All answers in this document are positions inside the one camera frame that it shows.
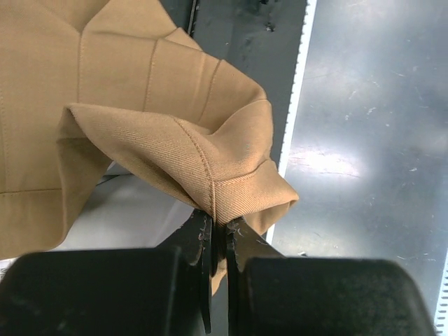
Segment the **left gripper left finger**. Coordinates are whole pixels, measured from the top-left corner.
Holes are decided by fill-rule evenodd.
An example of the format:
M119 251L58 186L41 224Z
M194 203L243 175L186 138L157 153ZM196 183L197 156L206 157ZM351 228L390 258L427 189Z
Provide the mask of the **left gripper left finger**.
M1 281L2 335L207 335L213 221L154 248L30 253Z

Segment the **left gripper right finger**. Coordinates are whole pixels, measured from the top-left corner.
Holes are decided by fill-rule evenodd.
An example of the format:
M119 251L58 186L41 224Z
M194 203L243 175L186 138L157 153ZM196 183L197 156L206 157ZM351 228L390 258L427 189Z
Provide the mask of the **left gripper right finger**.
M417 285L389 260L286 257L243 218L226 226L230 335L434 335Z

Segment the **tan brown garment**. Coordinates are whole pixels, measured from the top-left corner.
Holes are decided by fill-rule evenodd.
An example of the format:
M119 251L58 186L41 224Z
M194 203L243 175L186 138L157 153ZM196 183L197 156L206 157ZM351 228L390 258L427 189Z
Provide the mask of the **tan brown garment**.
M1 2L1 258L60 245L112 162L259 234L297 202L272 106L159 1Z

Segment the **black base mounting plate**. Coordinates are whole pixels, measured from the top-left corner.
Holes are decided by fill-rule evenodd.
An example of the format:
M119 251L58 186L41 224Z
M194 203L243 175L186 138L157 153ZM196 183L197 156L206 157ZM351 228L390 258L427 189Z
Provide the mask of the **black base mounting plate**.
M193 38L262 86L273 108L278 162L307 2L199 1Z

